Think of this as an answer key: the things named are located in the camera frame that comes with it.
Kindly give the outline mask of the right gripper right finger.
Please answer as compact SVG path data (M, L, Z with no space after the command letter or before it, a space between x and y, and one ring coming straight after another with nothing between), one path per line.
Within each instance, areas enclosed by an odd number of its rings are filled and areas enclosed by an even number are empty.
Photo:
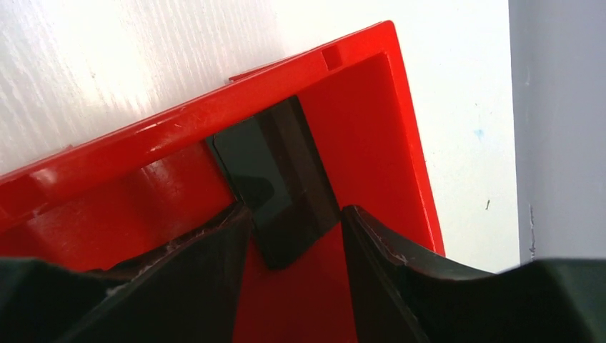
M363 208L341 213L360 342L603 342L605 261L539 259L497 274L443 257Z

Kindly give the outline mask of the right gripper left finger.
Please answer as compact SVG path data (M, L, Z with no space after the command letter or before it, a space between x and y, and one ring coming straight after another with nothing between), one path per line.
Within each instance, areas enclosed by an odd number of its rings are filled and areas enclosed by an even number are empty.
M109 270L1 260L3 342L230 342L252 214L241 203Z

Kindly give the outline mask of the red bin with black card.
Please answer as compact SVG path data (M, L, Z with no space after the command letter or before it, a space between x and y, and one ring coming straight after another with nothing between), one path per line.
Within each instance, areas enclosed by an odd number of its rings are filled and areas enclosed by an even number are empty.
M243 204L205 140L291 96L339 209L444 254L401 46L382 21L2 175L1 260L106 271ZM230 342L358 342L340 220L284 269L265 264L253 227Z

